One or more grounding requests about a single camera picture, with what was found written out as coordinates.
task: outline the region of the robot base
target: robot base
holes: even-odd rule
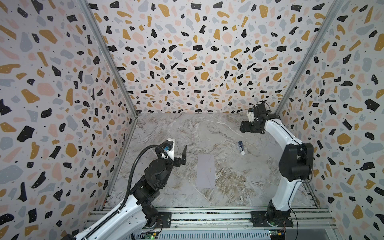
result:
[[[253,227],[293,227],[293,222],[290,216],[291,210],[279,211],[269,202],[267,211],[251,212],[251,222]]]

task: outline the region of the white marble vein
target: white marble vein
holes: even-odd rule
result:
[[[173,138],[176,140],[176,156],[181,156],[184,146],[188,145],[187,164],[173,168],[166,187],[160,190],[161,194],[153,202],[155,207],[267,206],[280,180],[278,160],[282,150],[268,133],[241,133],[239,126],[244,120],[245,114],[142,113],[109,205],[113,207],[123,198],[129,172],[138,153],[150,144],[160,144],[167,138]],[[237,142],[240,140],[243,141],[245,155],[241,155],[238,149]],[[195,187],[198,154],[215,155],[214,189]],[[141,157],[132,187],[155,158],[153,150]],[[300,189],[292,205],[311,205],[304,188]]]

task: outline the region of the terrazzo wallpaper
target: terrazzo wallpaper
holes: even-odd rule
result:
[[[344,239],[384,239],[384,1],[345,1],[282,112]]]
[[[0,238],[61,239],[103,204],[130,113],[77,2],[0,7]]]
[[[138,112],[277,107],[332,0],[89,0]]]

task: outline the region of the black mounting plate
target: black mounting plate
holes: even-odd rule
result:
[[[253,224],[253,227],[266,227],[270,228],[271,225],[269,225],[265,218],[266,211],[252,211],[251,212],[251,222]],[[286,227],[293,227],[292,220],[286,218],[285,220],[285,226]],[[279,225],[275,227],[284,227],[284,223],[281,222]]]
[[[170,222],[172,220],[171,212],[159,212],[157,215],[157,227],[156,228],[170,228]]]

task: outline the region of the perforated metal panel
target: perforated metal panel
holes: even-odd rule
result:
[[[143,234],[136,234],[136,239],[144,239]],[[270,240],[268,230],[199,230],[199,231],[165,231],[158,239],[230,239],[230,240]]]

